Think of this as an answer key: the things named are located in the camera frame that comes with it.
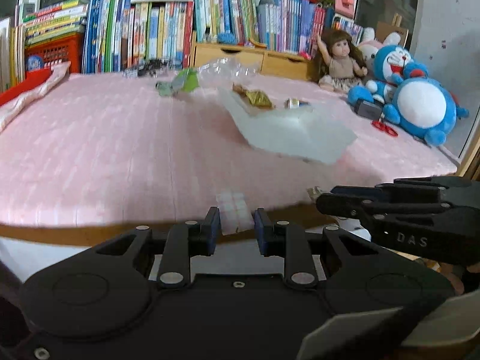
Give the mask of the pink white tissue pack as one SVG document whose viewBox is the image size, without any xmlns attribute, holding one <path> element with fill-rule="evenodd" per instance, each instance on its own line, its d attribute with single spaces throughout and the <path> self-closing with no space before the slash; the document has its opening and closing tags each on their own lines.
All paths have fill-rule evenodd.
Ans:
<svg viewBox="0 0 480 360">
<path fill-rule="evenodd" d="M 222 192 L 216 195 L 220 210 L 221 232 L 224 236 L 254 228 L 254 219 L 243 193 Z"/>
</svg>

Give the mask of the large white paper sheet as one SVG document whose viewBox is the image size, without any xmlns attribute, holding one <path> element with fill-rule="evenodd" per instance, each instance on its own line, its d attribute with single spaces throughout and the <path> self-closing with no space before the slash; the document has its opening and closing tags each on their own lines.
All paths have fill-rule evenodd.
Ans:
<svg viewBox="0 0 480 360">
<path fill-rule="evenodd" d="M 352 130 L 318 107 L 261 111 L 232 90 L 219 88 L 218 94 L 241 135 L 256 149 L 330 165 L 356 140 Z"/>
</svg>

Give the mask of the gold foil wrapper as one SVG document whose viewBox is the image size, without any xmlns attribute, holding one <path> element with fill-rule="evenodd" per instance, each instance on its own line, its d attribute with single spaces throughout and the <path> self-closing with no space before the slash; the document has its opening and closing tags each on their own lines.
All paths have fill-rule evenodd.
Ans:
<svg viewBox="0 0 480 360">
<path fill-rule="evenodd" d="M 233 84 L 232 90 L 238 94 L 244 102 L 252 107 L 262 110 L 272 110 L 275 108 L 275 105 L 273 105 L 269 96 L 261 90 L 250 90 L 237 84 Z"/>
</svg>

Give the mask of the green plastic wrapper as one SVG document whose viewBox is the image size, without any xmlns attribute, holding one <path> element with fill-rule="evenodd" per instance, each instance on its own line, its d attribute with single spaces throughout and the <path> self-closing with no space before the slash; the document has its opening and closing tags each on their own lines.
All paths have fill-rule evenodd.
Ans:
<svg viewBox="0 0 480 360">
<path fill-rule="evenodd" d="M 182 69 L 171 81 L 157 81 L 155 88 L 162 97 L 172 97 L 180 92 L 190 93 L 199 88 L 196 69 Z"/>
</svg>

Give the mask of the small gold candy wrapper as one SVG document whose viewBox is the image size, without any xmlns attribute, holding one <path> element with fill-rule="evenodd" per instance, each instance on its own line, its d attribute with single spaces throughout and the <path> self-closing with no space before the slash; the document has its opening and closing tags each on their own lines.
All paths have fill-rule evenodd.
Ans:
<svg viewBox="0 0 480 360">
<path fill-rule="evenodd" d="M 318 197 L 320 197 L 320 195 L 324 193 L 325 191 L 322 190 L 319 186 L 314 186 L 307 189 L 307 194 L 314 203 L 318 199 Z"/>
</svg>

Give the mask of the stack of flat books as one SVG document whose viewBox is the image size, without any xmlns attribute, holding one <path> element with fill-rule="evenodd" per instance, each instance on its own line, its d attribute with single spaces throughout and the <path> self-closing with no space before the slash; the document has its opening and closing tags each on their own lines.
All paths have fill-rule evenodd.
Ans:
<svg viewBox="0 0 480 360">
<path fill-rule="evenodd" d="M 25 45 L 32 47 L 46 41 L 84 33 L 88 12 L 87 0 L 67 0 L 28 14 L 23 19 Z"/>
</svg>

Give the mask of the round blue white plush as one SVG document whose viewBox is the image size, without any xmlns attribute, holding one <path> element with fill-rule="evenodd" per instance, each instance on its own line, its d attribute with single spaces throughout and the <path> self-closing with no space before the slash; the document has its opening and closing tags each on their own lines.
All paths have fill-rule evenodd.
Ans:
<svg viewBox="0 0 480 360">
<path fill-rule="evenodd" d="M 442 146 L 456 121 L 470 112 L 459 106 L 438 81 L 427 77 L 404 80 L 383 107 L 385 120 L 433 147 Z"/>
</svg>

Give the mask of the blue Doraemon plush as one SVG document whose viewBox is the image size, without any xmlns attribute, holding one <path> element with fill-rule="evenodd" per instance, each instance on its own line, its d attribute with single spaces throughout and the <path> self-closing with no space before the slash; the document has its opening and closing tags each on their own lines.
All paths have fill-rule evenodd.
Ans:
<svg viewBox="0 0 480 360">
<path fill-rule="evenodd" d="M 355 107 L 361 102 L 370 102 L 383 107 L 391 102 L 398 86 L 409 78 L 427 77 L 428 67 L 417 62 L 402 46 L 388 45 L 373 57 L 373 79 L 361 86 L 351 88 L 348 103 Z"/>
</svg>

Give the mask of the wooden drawer organizer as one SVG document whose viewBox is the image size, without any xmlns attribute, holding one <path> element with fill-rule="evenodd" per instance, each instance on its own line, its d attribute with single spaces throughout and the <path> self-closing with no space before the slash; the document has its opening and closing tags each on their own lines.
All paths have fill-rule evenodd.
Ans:
<svg viewBox="0 0 480 360">
<path fill-rule="evenodd" d="M 255 65 L 261 74 L 267 76 L 303 81 L 315 81 L 317 78 L 315 63 L 302 56 L 255 47 L 197 43 L 196 33 L 193 33 L 190 49 L 191 68 L 199 68 L 214 59 L 227 57 L 235 58 L 244 65 Z"/>
</svg>

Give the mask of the brown-haired doll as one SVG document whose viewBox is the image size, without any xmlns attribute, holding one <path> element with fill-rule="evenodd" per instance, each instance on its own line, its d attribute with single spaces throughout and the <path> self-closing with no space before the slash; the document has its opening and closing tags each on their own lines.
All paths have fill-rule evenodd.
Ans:
<svg viewBox="0 0 480 360">
<path fill-rule="evenodd" d="M 349 33 L 332 29 L 316 37 L 320 54 L 318 86 L 330 92 L 347 93 L 363 86 L 368 69 L 363 54 L 352 43 Z"/>
</svg>

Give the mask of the pink white bunny plush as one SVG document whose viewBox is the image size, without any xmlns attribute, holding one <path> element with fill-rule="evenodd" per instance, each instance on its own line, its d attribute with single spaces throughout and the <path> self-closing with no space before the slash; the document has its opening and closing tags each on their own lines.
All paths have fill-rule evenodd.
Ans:
<svg viewBox="0 0 480 360">
<path fill-rule="evenodd" d="M 385 41 L 378 41 L 375 37 L 375 30 L 373 28 L 364 28 L 358 49 L 362 53 L 363 60 L 368 70 L 365 79 L 374 78 L 374 57 L 377 52 L 384 46 L 397 46 L 400 43 L 400 40 L 401 36 L 397 32 L 392 32 L 385 38 Z"/>
</svg>

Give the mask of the blue yarn ball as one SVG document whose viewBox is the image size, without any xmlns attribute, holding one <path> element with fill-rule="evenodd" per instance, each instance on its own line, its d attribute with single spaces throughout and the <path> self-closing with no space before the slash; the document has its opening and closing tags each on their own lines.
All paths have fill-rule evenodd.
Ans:
<svg viewBox="0 0 480 360">
<path fill-rule="evenodd" d="M 220 33 L 217 35 L 217 42 L 219 44 L 235 46 L 238 42 L 233 33 Z"/>
</svg>

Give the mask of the right upright book row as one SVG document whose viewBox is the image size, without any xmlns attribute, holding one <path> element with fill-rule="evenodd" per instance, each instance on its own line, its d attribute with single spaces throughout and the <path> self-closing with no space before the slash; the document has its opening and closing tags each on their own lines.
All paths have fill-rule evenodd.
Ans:
<svg viewBox="0 0 480 360">
<path fill-rule="evenodd" d="M 233 33 L 236 46 L 300 55 L 317 53 L 331 0 L 194 0 L 196 40 L 216 43 Z"/>
</svg>

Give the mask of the red plastic basket left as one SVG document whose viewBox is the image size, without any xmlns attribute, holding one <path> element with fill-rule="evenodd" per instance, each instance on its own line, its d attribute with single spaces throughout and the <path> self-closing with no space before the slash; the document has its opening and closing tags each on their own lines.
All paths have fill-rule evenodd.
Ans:
<svg viewBox="0 0 480 360">
<path fill-rule="evenodd" d="M 72 33 L 25 48 L 25 70 L 35 71 L 69 62 L 71 73 L 81 73 L 83 33 Z"/>
</svg>

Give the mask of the left upright book group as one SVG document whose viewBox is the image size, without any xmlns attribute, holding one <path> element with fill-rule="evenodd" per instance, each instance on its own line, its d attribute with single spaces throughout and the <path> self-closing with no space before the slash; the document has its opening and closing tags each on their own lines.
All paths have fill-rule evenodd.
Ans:
<svg viewBox="0 0 480 360">
<path fill-rule="evenodd" d="M 33 3 L 22 3 L 13 17 L 1 18 L 1 93 L 25 80 L 25 20 L 34 12 Z"/>
</svg>

